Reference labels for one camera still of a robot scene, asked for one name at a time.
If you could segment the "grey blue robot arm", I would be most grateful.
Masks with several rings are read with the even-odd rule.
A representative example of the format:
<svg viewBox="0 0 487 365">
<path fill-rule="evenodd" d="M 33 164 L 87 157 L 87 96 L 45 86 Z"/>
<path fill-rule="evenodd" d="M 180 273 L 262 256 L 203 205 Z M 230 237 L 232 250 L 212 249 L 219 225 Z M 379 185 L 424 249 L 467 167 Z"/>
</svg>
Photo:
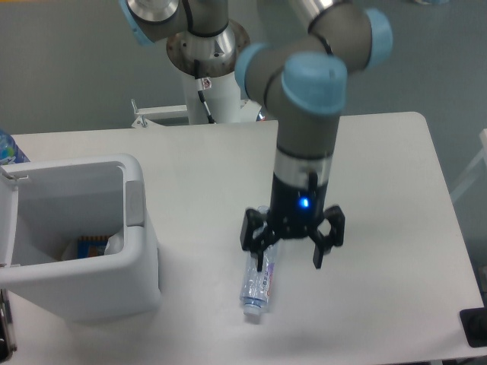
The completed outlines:
<svg viewBox="0 0 487 365">
<path fill-rule="evenodd" d="M 167 43 L 186 81 L 192 124 L 236 122 L 240 100 L 278 120 L 269 210 L 247 209 L 240 244 L 261 269 L 280 240 L 310 238 L 316 268 L 344 240 L 341 208 L 324 205 L 349 75 L 384 62 L 393 32 L 381 11 L 350 1 L 294 1 L 306 36 L 286 46 L 250 43 L 226 1 L 122 1 L 137 41 Z"/>
</svg>

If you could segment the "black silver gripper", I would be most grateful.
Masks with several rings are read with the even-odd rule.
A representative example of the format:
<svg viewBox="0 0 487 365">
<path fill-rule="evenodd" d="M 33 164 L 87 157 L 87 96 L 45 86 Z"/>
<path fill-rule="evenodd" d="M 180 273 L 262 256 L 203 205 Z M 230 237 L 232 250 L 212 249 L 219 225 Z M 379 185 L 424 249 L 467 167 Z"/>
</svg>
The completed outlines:
<svg viewBox="0 0 487 365">
<path fill-rule="evenodd" d="M 270 209 L 248 208 L 243 216 L 240 245 L 263 269 L 266 250 L 281 240 L 310 237 L 314 242 L 313 264 L 321 269 L 323 257 L 344 242 L 345 215 L 339 205 L 324 210 L 333 156 L 313 158 L 275 152 Z M 320 225 L 327 221 L 327 235 Z"/>
</svg>

